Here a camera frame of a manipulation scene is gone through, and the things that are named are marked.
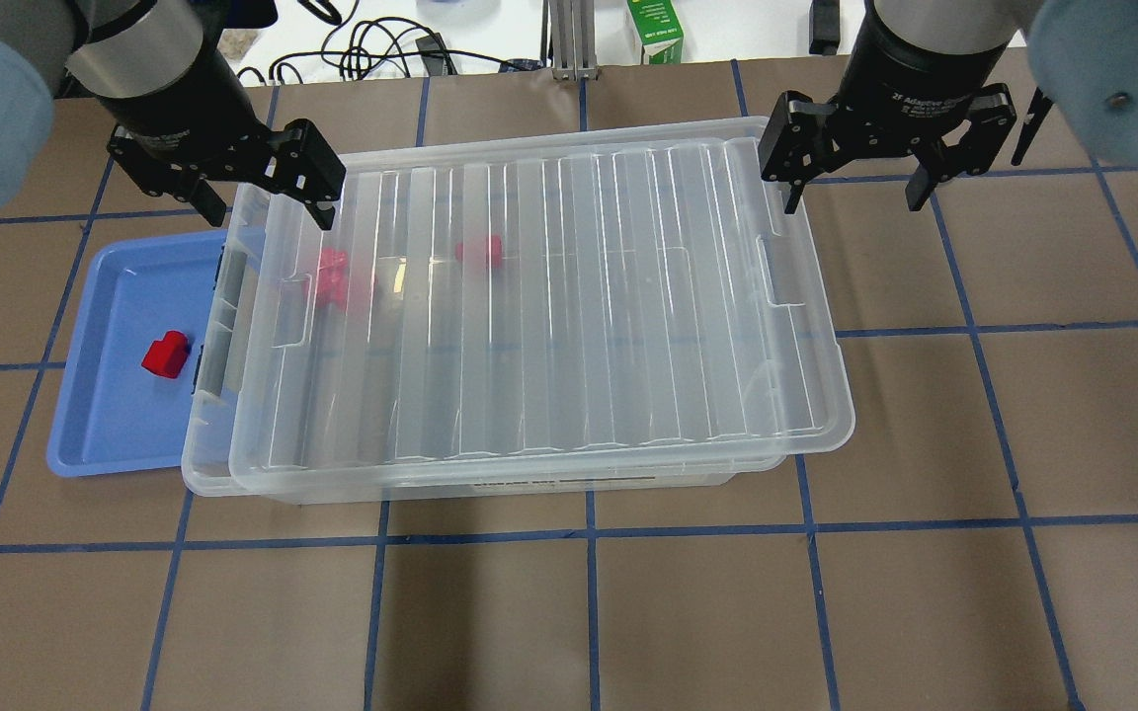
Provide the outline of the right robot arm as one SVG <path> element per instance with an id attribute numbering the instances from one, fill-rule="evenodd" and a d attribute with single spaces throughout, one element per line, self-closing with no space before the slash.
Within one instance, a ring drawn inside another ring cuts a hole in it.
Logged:
<path id="1" fill-rule="evenodd" d="M 912 156 L 918 210 L 992 168 L 1013 130 L 1020 165 L 1053 110 L 1090 157 L 1138 166 L 1138 1 L 867 1 L 836 93 L 777 99 L 762 180 L 794 212 L 814 179 Z"/>

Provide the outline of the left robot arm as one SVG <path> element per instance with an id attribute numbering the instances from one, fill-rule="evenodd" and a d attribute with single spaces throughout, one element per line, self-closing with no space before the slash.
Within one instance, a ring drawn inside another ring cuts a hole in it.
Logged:
<path id="1" fill-rule="evenodd" d="M 333 228 L 345 166 L 312 121 L 274 130 L 190 1 L 0 1 L 0 208 L 13 201 L 75 81 L 115 126 L 107 152 L 151 198 L 224 220 L 217 182 L 300 202 Z"/>

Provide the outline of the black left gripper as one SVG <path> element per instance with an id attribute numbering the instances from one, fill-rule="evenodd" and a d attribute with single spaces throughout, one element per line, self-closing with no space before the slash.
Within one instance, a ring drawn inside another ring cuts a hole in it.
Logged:
<path id="1" fill-rule="evenodd" d="M 271 130 L 203 28 L 99 28 L 94 98 L 115 119 L 108 152 L 142 195 L 193 208 L 212 228 L 240 182 L 302 202 L 333 229 L 345 166 L 321 130 L 294 118 Z"/>

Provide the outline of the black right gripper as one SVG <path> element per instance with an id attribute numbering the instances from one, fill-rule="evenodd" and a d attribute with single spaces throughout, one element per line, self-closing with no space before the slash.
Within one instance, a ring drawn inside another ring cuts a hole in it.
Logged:
<path id="1" fill-rule="evenodd" d="M 762 180 L 784 187 L 785 214 L 810 181 L 856 159 L 913 150 L 909 210 L 943 182 L 986 174 L 1016 125 L 1009 86 L 988 82 L 1013 33 L 995 5 L 867 5 L 828 104 L 785 91 L 764 129 Z M 957 143 L 945 144 L 963 124 Z"/>

